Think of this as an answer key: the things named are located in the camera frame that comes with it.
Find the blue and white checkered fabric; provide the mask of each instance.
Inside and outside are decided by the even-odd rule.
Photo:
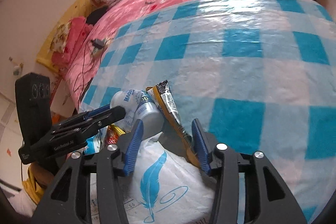
[[[311,222],[336,187],[336,25],[312,0],[193,0],[124,25],[81,110],[168,79],[182,124],[263,151]]]

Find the blue feather print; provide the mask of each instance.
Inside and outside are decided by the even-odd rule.
[[[143,174],[140,181],[140,190],[144,202],[142,203],[145,208],[149,209],[152,220],[147,222],[146,219],[144,223],[154,222],[153,208],[158,198],[160,184],[159,184],[159,172],[163,167],[167,159],[167,153],[163,152],[160,158],[151,165]]]

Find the white plastic bag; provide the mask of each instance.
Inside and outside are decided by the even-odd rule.
[[[132,176],[119,180],[129,223],[208,223],[215,180],[165,150],[160,135],[142,141]],[[98,224],[95,183],[92,176],[91,215]]]

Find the plastic bottle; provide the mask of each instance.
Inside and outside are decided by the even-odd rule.
[[[143,122],[143,140],[162,131],[164,117],[148,94],[141,92],[139,105],[134,114],[133,124],[137,119]]]
[[[125,108],[126,116],[115,124],[125,132],[131,131],[137,119],[143,122],[143,140],[161,132],[164,117],[148,94],[139,90],[119,91],[113,96],[110,107],[118,105]]]

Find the black gripper frame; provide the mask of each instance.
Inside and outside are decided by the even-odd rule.
[[[192,123],[192,132],[201,169],[217,178],[209,224],[237,223],[239,173],[245,173],[244,223],[307,224],[295,197],[262,152],[236,153],[204,132],[198,119]]]

